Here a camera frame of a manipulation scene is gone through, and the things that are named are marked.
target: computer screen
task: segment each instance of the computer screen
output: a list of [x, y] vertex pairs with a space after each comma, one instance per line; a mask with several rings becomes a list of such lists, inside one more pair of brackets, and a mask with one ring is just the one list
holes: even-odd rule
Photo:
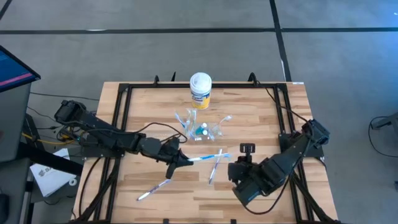
[[0, 46], [0, 92], [40, 79], [40, 75]]

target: clear plastic object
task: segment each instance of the clear plastic object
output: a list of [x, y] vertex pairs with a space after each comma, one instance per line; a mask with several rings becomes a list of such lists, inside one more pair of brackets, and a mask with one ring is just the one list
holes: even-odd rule
[[218, 123], [197, 123], [197, 110], [187, 109], [187, 118], [184, 119], [177, 112], [175, 118], [180, 122], [185, 131], [185, 135], [189, 139], [195, 141], [212, 140], [214, 141], [218, 136], [222, 136], [221, 124], [224, 121], [232, 119], [232, 115], [224, 117]]

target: yellow cable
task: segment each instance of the yellow cable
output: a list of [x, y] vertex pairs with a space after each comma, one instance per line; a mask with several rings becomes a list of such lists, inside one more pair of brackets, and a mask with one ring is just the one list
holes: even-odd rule
[[[22, 133], [22, 136], [27, 137], [29, 139], [33, 139], [32, 136], [30, 136], [28, 134], [25, 134], [25, 133]], [[66, 144], [73, 143], [75, 140], [70, 140], [70, 141], [67, 141], [67, 142], [52, 142], [52, 141], [46, 141], [46, 140], [38, 139], [37, 141], [42, 142], [42, 143], [47, 143], [47, 144], [54, 144], [54, 145], [66, 145]]]

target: paper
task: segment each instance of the paper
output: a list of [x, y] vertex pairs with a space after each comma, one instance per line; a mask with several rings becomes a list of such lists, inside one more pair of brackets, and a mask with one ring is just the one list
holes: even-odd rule
[[[55, 152], [54, 155], [70, 160], [68, 149], [61, 149]], [[68, 183], [70, 179], [74, 179], [76, 177], [76, 175], [68, 174], [40, 164], [31, 165], [30, 170], [35, 177], [37, 185], [39, 185], [43, 197], [50, 196]]]

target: table leg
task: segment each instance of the table leg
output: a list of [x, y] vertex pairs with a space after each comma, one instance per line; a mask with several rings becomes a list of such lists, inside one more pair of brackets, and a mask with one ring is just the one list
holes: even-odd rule
[[30, 147], [29, 145], [20, 142], [18, 148], [18, 157], [28, 157], [32, 162], [48, 166], [59, 171], [67, 172], [69, 174], [81, 175], [83, 166], [77, 162], [55, 156], [52, 153], [41, 151], [40, 149]]

